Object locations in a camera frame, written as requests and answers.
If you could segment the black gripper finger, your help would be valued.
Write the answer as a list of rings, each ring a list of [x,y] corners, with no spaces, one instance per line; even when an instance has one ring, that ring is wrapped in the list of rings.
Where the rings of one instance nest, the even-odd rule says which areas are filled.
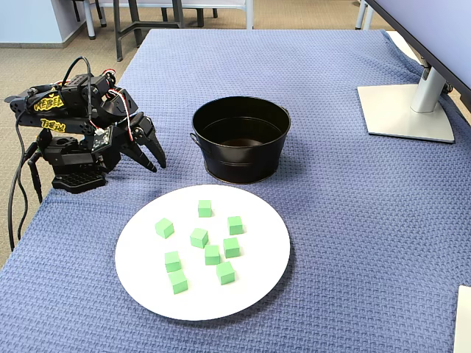
[[[135,139],[138,144],[145,145],[151,151],[161,168],[166,168],[166,156],[157,139],[155,126],[149,117],[135,116]]]
[[[149,160],[149,158],[141,151],[139,145],[145,145],[151,153],[157,157],[157,139],[147,138],[140,136],[135,138],[134,141],[130,141],[128,138],[124,139],[121,144],[121,152],[142,165],[144,168],[151,172],[156,172],[157,168]]]

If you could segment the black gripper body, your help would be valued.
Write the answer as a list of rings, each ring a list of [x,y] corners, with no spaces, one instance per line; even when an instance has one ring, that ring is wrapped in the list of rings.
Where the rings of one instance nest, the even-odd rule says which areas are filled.
[[[96,100],[96,146],[121,146],[124,139],[135,139],[137,107],[132,99]]]

